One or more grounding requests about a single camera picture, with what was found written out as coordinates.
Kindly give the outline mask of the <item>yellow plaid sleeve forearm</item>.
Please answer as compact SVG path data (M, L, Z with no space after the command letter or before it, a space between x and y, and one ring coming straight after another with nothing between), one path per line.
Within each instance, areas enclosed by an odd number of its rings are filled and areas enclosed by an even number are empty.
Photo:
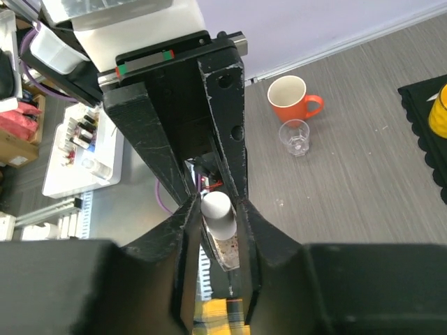
M244 323L242 300L226 298L197 301L192 334L250 335L250 327Z

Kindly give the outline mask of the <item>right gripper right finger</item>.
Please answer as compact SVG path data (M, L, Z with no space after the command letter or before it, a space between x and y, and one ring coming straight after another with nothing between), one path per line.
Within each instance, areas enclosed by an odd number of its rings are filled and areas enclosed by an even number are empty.
M236 206L252 334L445 334L446 247L300 244Z

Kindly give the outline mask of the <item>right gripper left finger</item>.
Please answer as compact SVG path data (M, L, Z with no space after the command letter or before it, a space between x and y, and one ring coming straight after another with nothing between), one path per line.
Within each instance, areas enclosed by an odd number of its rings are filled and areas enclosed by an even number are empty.
M1 243L2 334L190 334L200 196L120 247L106 239Z

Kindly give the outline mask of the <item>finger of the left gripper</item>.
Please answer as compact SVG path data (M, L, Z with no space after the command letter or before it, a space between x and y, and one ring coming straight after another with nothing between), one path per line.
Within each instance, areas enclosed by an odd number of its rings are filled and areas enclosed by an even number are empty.
M198 70L212 121L212 149L228 195L237 204L248 196L244 64L237 52L213 52L198 59Z
M165 129L140 82L112 89L103 95L103 108L143 162L181 205L192 193L186 166L176 157Z

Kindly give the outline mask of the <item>glitter nail polish bottle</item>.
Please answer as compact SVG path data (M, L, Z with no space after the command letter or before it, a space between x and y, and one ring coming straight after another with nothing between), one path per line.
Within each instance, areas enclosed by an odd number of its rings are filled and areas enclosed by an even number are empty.
M232 271L240 267L238 239L235 233L230 239L218 240L214 238L206 228L207 238L213 252L213 256L224 271Z

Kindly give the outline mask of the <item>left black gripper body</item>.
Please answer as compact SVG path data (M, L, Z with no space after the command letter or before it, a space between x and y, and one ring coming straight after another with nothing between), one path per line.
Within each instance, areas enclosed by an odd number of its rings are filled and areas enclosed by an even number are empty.
M241 105L246 54L240 31L199 31L121 54L105 72L84 62L71 93L88 105Z

